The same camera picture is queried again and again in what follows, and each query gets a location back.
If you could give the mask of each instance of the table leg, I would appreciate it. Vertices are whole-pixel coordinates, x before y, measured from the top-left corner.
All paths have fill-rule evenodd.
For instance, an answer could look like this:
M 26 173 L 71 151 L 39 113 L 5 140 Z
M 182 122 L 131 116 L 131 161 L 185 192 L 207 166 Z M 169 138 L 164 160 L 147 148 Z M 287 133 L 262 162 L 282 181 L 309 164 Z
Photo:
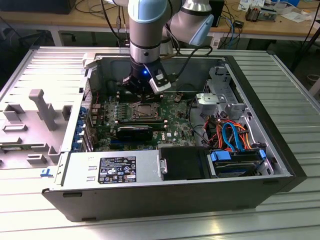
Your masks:
M 312 96 L 315 96 L 320 90 L 320 77 L 318 80 L 313 84 L 313 86 L 310 88 L 309 93 Z
M 91 32 L 91 38 L 92 38 L 92 46 L 97 46 L 97 37 L 96 37 L 96 33 L 94 31 Z
M 221 38 L 224 37 L 224 32 L 214 32 L 212 33 L 210 46 L 213 49 L 218 49 Z
M 56 47 L 63 47 L 64 40 L 62 39 L 61 33 L 56 29 L 52 29 L 52 30 L 50 30 L 50 32 L 51 32 L 51 35 L 53 38 L 54 45 Z

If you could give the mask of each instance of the aluminum extrusion table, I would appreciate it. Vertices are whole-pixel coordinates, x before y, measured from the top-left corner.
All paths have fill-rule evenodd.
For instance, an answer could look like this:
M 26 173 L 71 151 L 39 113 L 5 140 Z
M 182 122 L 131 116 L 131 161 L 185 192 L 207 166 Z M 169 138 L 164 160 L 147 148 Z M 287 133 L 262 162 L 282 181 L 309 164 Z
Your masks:
M 85 74 L 85 53 L 128 49 L 40 47 L 30 50 L 0 93 L 5 102 L 26 98 L 30 81 L 54 87 L 52 104 L 71 104 Z M 320 234 L 320 105 L 275 56 L 265 51 L 213 51 L 232 55 L 282 133 L 308 179 L 256 209 L 96 222 L 70 222 L 42 195 L 52 178 L 41 168 L 0 170 L 0 239 L 318 239 Z

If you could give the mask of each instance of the floor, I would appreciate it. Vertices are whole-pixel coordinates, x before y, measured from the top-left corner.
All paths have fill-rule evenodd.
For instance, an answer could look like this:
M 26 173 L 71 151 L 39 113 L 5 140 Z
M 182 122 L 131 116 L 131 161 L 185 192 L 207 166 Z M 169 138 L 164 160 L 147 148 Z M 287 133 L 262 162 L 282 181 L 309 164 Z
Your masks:
M 27 36 L 37 33 L 29 30 L 17 30 L 19 35 Z M 63 36 L 65 46 L 81 46 L 88 47 L 93 45 L 91 33 L 89 32 L 73 32 L 76 41 L 72 41 L 71 36 Z M 12 30 L 6 33 L 6 40 L 0 41 L 0 88 L 7 82 L 11 74 L 17 68 L 18 64 L 28 51 L 27 47 L 20 46 L 19 37 Z M 36 38 L 27 40 L 29 45 L 32 45 Z M 231 49 L 244 50 L 247 47 L 248 39 L 241 39 L 239 44 L 234 45 Z M 266 46 L 270 42 L 263 39 L 252 39 L 250 41 L 249 50 L 265 50 Z M 98 47 L 115 47 L 117 41 L 111 33 L 97 32 L 96 33 L 96 46 Z M 53 46 L 53 42 L 48 38 L 45 42 L 44 39 L 40 39 L 37 45 L 41 46 Z M 275 54 L 285 63 L 286 66 L 290 66 L 292 60 L 296 54 L 296 51 L 300 48 L 301 42 L 299 41 L 283 41 L 278 40 L 275 43 L 271 43 L 268 46 L 268 50 L 275 52 Z M 312 86 L 312 82 L 307 80 L 307 75 L 320 75 L 320 51 L 319 48 L 313 46 L 307 55 L 304 56 L 298 68 L 294 72 L 294 75 L 301 81 L 301 83 L 309 89 Z

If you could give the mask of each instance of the workbench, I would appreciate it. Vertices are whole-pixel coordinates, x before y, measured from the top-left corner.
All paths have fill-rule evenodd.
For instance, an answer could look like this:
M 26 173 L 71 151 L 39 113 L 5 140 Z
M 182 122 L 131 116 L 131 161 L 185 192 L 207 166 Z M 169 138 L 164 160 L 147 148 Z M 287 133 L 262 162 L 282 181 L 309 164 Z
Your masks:
M 90 6 L 99 4 L 99 0 L 89 0 Z M 303 21 L 296 23 L 282 16 L 277 16 L 275 22 L 270 21 L 258 21 L 250 22 L 246 21 L 244 11 L 237 10 L 239 0 L 229 0 L 227 5 L 230 9 L 230 13 L 235 16 L 236 20 L 244 22 L 241 38 L 247 39 L 268 39 L 268 40 L 292 40 L 292 41 L 304 41 L 311 26 L 310 21 Z M 112 7 L 113 5 L 105 5 L 105 9 Z M 315 8 L 316 10 L 318 2 L 300 2 L 299 8 Z M 78 8 L 83 11 L 89 11 L 89 8 L 85 2 L 78 5 Z M 126 24 L 129 26 L 129 16 L 125 10 Z M 112 27 L 116 27 L 116 18 L 118 16 L 118 9 L 113 8 L 107 11 Z M 3 17 L 8 23 L 15 29 L 33 29 L 33 30 L 47 30 L 52 34 L 54 44 L 56 46 L 63 46 L 63 40 L 61 37 L 61 31 L 72 32 L 111 32 L 106 20 L 103 17 L 95 16 L 89 13 L 83 13 L 73 9 L 69 15 L 58 15 L 50 13 L 29 13 L 29 12 L 0 12 L 0 16 Z M 0 29 L 7 28 L 3 22 L 0 22 Z M 208 36 L 212 37 L 211 46 L 217 47 L 222 37 L 225 37 L 230 31 L 224 19 L 220 20 L 218 27 L 212 27 Z M 316 32 L 314 28 L 311 31 L 310 37 Z
M 200 49 L 197 54 L 206 52 Z M 107 47 L 32 49 L 0 92 L 0 110 L 6 102 L 26 98 L 29 82 L 35 84 L 39 80 L 42 84 L 48 81 L 47 88 L 56 88 L 56 95 L 48 96 L 47 101 L 72 105 L 77 95 L 69 92 L 77 90 L 86 74 L 82 63 L 85 53 L 128 54 L 129 50 Z M 190 54 L 191 50 L 182 49 L 182 53 Z M 255 209 L 71 222 L 41 195 L 42 189 L 53 181 L 53 178 L 40 177 L 41 167 L 1 169 L 0 239 L 318 239 L 319 103 L 275 55 L 247 50 L 214 50 L 211 55 L 234 57 L 307 174 L 307 180 L 290 192 L 270 197 Z

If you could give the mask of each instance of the electronic equipment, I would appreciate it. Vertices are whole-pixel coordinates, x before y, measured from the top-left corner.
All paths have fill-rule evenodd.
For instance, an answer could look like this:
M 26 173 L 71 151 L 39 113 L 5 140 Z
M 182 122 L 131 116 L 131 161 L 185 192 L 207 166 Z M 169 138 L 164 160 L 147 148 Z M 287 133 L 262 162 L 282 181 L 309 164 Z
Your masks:
M 211 14 L 214 17 L 211 27 L 216 28 L 220 22 L 220 16 L 225 5 L 225 0 L 210 0 L 209 4 L 211 6 Z
M 275 21 L 277 18 L 277 11 L 273 10 L 271 7 L 261 7 L 258 20 L 260 21 Z
M 77 0 L 0 0 L 0 11 L 69 14 Z
M 244 27 L 245 23 L 243 21 L 239 21 L 239 20 L 235 20 L 233 22 L 233 26 L 235 28 L 239 28 L 239 29 L 242 29 Z
M 258 20 L 260 11 L 261 9 L 259 6 L 250 5 L 248 11 L 245 14 L 245 20 L 250 22 L 256 22 Z
M 42 195 L 69 220 L 255 208 L 306 179 L 232 56 L 191 58 L 179 84 L 193 91 L 141 102 L 115 82 L 128 74 L 124 53 L 95 54 L 65 96 L 72 106 L 46 102 L 55 92 L 31 80 L 2 112 L 1 166 L 56 165 Z M 163 67 L 178 71 L 186 58 Z

